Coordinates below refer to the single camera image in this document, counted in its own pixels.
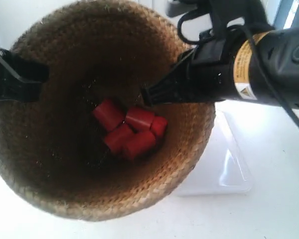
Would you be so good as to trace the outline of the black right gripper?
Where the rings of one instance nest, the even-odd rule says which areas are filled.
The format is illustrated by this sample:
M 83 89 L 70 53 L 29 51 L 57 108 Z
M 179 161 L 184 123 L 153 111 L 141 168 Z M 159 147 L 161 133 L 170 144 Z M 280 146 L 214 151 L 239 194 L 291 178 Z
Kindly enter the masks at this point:
M 239 100 L 234 86 L 233 65 L 239 37 L 212 40 L 187 50 L 157 83 L 142 87 L 146 106 L 189 102 Z

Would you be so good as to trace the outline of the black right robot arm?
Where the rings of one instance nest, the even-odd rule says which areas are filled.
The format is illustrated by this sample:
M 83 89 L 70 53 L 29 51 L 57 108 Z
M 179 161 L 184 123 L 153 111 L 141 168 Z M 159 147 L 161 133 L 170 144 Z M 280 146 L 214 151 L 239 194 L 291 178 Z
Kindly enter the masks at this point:
M 275 90 L 299 110 L 299 27 L 258 30 L 253 53 L 240 29 L 180 54 L 157 83 L 141 89 L 144 104 L 205 103 L 236 100 L 277 106 Z

